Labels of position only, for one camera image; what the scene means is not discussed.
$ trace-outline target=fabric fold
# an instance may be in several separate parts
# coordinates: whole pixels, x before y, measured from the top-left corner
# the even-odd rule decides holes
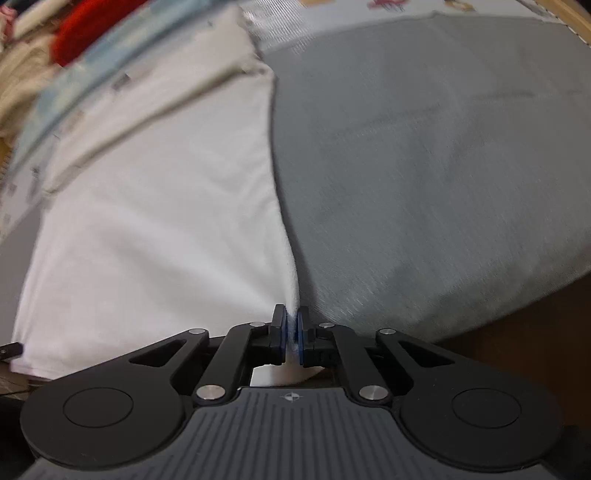
[[[13,370],[57,378],[190,328],[270,321],[277,303],[295,313],[269,145],[274,75],[240,24],[229,6],[71,125],[52,159]],[[292,361],[253,382],[315,371]]]
[[[199,32],[192,43],[151,71],[142,70],[141,81],[134,81],[136,72],[132,70],[126,74],[130,81],[121,90],[106,92],[92,113],[84,115],[76,125],[76,133],[63,140],[63,154],[50,164],[44,190],[59,191],[102,150],[191,97],[204,94],[232,76],[267,69],[256,59],[248,32],[241,26],[240,12],[238,7],[228,8],[220,15],[216,28]]]

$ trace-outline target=pile of clothes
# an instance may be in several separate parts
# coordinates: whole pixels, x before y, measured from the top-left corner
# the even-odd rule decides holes
[[[146,0],[0,0],[0,183],[38,94]]]

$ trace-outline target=logo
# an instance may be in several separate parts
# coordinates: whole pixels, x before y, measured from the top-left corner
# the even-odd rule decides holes
[[[395,12],[404,12],[404,5],[409,0],[374,0],[368,3],[368,8],[383,8],[384,10],[392,10]]]
[[[285,395],[282,395],[281,398],[284,398],[288,402],[293,403],[293,402],[298,401],[299,399],[304,398],[304,397],[302,397],[301,395],[298,395],[296,392],[289,392]]]

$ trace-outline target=ribbed gray surface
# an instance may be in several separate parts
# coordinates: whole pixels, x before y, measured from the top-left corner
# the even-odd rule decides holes
[[[197,410],[163,451],[109,472],[39,460],[22,480],[551,480],[541,466],[496,475],[462,472],[415,449],[389,412],[342,389],[245,388]]]

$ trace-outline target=red cloth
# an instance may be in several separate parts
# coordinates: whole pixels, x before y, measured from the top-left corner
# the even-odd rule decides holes
[[[51,46],[54,61],[68,65],[147,0],[83,0],[63,21]]]

